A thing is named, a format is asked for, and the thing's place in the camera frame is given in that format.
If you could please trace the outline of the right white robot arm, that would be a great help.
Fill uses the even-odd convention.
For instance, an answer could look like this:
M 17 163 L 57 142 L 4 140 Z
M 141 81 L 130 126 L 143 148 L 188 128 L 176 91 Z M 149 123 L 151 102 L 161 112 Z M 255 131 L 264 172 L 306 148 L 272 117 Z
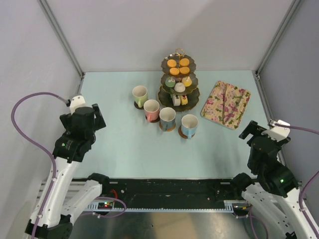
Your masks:
M 246 173 L 234 177 L 230 193 L 237 200 L 246 200 L 270 224 L 281 239 L 317 239 L 319 227 L 304 203 L 301 188 L 291 170 L 278 160 L 282 147 L 290 142 L 293 127 L 282 120 L 271 120 L 269 129 L 250 121 L 239 135 L 245 139 L 250 156 L 247 166 L 257 181 Z

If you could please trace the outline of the white cup pastry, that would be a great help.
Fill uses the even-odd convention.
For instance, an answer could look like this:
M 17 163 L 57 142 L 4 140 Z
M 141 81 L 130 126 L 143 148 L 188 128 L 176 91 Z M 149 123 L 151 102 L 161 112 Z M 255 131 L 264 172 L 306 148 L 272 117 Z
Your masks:
M 180 106 L 181 105 L 181 99 L 179 95 L 173 95 L 172 96 L 172 103 L 174 107 Z

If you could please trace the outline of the grey mug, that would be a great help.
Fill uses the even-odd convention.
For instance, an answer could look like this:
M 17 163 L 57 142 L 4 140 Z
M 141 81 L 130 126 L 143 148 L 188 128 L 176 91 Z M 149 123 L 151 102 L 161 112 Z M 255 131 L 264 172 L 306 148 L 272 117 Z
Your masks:
M 176 111 L 170 107 L 163 108 L 159 113 L 159 118 L 164 129 L 170 128 L 175 123 Z

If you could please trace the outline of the wooden coaster stack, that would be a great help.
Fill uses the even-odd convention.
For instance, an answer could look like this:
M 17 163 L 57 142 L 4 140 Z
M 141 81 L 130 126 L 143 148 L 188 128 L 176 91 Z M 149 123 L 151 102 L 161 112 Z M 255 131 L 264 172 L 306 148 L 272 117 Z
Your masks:
M 195 133 L 194 133 L 194 134 L 191 136 L 191 138 L 188 138 L 187 135 L 184 135 L 184 134 L 182 133 L 181 126 L 179 126 L 179 128 L 178 128 L 178 133 L 179 133 L 180 137 L 182 137 L 182 138 L 184 138 L 184 139 L 191 139 L 191 138 L 193 138 L 193 137 L 195 136 Z

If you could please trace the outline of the green mug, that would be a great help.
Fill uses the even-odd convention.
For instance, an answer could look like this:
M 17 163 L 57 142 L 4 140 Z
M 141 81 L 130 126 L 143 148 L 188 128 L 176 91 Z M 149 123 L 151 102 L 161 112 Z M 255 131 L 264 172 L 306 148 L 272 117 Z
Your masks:
M 139 107 L 143 107 L 144 103 L 148 100 L 148 90 L 145 86 L 134 87 L 132 94 L 134 96 L 134 102 L 136 102 Z

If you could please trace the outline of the blue mug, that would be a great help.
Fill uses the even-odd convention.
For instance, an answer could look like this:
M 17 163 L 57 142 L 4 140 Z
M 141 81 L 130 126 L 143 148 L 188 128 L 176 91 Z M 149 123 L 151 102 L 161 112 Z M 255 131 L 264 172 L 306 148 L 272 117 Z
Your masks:
M 187 114 L 181 119 L 181 132 L 187 139 L 191 139 L 198 127 L 198 118 L 195 115 Z

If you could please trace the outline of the orange macaron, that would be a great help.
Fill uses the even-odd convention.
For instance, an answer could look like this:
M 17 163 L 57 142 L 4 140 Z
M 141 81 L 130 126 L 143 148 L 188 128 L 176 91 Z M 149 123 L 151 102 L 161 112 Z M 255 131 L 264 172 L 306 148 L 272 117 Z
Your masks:
M 175 68 L 177 65 L 177 62 L 174 59 L 168 59 L 166 64 L 170 68 Z
M 180 67 L 187 67 L 190 64 L 190 60 L 188 58 L 182 58 L 179 61 Z
M 190 69 L 188 67 L 181 67 L 179 71 L 181 74 L 186 75 L 190 72 Z
M 169 69 L 169 73 L 171 74 L 171 75 L 174 75 L 174 76 L 176 76 L 176 75 L 179 75 L 180 74 L 180 70 L 178 69 L 178 68 L 170 68 Z

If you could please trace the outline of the dark walnut coaster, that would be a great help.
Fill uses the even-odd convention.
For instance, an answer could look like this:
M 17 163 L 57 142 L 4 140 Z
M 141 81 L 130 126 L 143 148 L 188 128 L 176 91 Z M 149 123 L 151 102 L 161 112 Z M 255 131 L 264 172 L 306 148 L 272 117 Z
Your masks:
M 134 102 L 134 106 L 135 106 L 136 109 L 139 109 L 139 110 L 143 110 L 144 109 L 144 107 L 139 107 L 136 102 Z
M 156 123 L 156 122 L 159 122 L 159 121 L 160 121 L 160 118 L 158 117 L 157 119 L 150 121 L 150 123 Z

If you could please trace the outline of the pink mug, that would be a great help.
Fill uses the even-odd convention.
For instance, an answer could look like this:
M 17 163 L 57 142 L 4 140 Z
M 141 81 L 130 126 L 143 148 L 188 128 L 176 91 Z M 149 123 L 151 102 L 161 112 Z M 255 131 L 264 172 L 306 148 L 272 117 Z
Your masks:
M 147 100 L 144 103 L 144 112 L 148 122 L 157 121 L 160 114 L 160 104 L 157 100 Z

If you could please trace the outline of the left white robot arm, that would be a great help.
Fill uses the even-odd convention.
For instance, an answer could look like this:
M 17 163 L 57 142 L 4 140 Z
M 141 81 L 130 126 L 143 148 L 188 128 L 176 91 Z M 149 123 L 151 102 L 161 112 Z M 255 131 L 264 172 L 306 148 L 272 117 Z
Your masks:
M 84 209 L 111 192 L 109 177 L 93 173 L 81 190 L 65 202 L 73 176 L 95 143 L 95 132 L 106 123 L 97 104 L 82 106 L 60 116 L 65 132 L 55 142 L 49 178 L 28 221 L 25 233 L 38 239 L 67 239 Z

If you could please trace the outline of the white cupcake pastry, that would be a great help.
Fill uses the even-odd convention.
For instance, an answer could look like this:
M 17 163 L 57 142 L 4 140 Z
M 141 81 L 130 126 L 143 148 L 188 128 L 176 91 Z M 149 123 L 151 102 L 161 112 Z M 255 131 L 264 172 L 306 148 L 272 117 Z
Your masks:
M 178 82 L 174 86 L 174 90 L 178 93 L 182 93 L 185 91 L 185 85 L 181 82 Z

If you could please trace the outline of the light wooden coaster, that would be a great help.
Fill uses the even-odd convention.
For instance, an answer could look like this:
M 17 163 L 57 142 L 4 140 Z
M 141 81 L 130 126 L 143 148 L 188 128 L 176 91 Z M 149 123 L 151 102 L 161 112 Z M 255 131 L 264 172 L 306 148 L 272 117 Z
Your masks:
M 173 125 L 172 127 L 164 129 L 162 123 L 160 122 L 160 123 L 159 123 L 159 127 L 160 127 L 160 129 L 161 129 L 162 131 L 164 131 L 164 132 L 170 132 L 170 131 L 173 131 L 173 130 L 175 129 L 176 123 L 174 123 L 174 125 Z

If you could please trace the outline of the yellow round pastry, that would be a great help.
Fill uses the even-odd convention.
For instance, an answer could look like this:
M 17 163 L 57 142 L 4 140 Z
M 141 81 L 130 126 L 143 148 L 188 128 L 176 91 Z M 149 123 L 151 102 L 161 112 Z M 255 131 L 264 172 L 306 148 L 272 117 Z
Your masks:
M 192 85 L 192 79 L 189 76 L 182 78 L 181 82 L 185 85 L 185 87 L 189 87 Z

